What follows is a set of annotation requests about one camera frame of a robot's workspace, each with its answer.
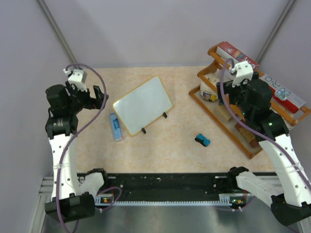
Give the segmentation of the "yellow framed whiteboard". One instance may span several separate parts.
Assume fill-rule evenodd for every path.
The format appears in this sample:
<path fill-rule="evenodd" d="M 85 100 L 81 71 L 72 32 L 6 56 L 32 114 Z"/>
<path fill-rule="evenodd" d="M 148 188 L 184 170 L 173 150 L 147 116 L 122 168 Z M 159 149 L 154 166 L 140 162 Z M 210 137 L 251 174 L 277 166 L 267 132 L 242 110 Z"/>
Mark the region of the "yellow framed whiteboard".
<path fill-rule="evenodd" d="M 132 136 L 172 107 L 159 76 L 152 77 L 113 103 L 114 111 Z"/>

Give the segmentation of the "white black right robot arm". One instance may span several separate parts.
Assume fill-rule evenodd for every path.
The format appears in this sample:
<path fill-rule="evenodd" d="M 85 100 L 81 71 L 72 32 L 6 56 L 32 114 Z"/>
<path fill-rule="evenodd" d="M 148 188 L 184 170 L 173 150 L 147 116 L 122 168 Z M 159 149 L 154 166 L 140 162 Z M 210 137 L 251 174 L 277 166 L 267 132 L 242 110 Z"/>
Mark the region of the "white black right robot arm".
<path fill-rule="evenodd" d="M 282 189 L 276 189 L 246 168 L 229 171 L 227 187 L 232 192 L 248 191 L 268 205 L 274 217 L 284 226 L 311 216 L 311 182 L 294 151 L 289 130 L 283 118 L 271 110 L 272 91 L 260 79 L 233 86 L 231 81 L 216 84 L 219 103 L 226 109 L 236 105 L 244 121 L 234 119 L 252 132 L 269 156 Z"/>

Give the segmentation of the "blue black whiteboard eraser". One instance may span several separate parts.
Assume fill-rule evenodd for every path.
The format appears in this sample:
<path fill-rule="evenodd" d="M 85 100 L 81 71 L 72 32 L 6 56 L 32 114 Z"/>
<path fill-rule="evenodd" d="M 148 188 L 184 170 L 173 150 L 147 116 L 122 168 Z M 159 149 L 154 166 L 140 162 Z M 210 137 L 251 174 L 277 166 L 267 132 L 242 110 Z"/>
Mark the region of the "blue black whiteboard eraser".
<path fill-rule="evenodd" d="M 210 140 L 207 139 L 205 136 L 203 136 L 201 133 L 199 133 L 195 139 L 196 142 L 200 143 L 202 146 L 207 147 L 210 145 Z"/>

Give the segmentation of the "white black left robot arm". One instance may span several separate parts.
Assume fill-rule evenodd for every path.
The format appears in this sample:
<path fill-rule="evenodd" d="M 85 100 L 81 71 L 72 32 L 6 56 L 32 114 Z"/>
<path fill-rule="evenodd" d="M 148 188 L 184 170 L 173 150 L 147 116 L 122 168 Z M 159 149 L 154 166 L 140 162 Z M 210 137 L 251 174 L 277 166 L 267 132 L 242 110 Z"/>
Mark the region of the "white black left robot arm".
<path fill-rule="evenodd" d="M 45 212 L 59 222 L 72 222 L 95 214 L 98 192 L 110 188 L 110 180 L 102 168 L 90 170 L 83 183 L 79 183 L 76 168 L 77 114 L 83 109 L 105 106 L 109 97 L 98 86 L 93 86 L 95 97 L 84 84 L 69 81 L 46 90 L 49 117 L 45 126 L 53 155 L 54 184 L 51 201 Z"/>

